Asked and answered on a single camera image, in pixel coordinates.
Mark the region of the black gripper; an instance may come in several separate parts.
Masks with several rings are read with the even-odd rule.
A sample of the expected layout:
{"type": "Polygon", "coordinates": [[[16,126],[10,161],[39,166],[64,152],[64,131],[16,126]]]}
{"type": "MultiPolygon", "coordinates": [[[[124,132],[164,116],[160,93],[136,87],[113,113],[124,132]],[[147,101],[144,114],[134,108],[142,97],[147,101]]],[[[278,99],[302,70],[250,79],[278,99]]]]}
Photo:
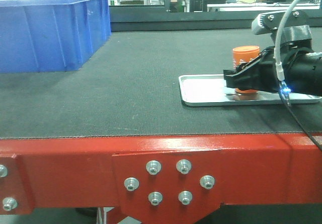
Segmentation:
{"type": "MultiPolygon", "coordinates": [[[[284,81],[293,93],[321,96],[321,53],[295,48],[283,55],[284,81]]],[[[223,70],[226,86],[239,89],[278,91],[272,53],[242,62],[235,69],[223,70]]]]}

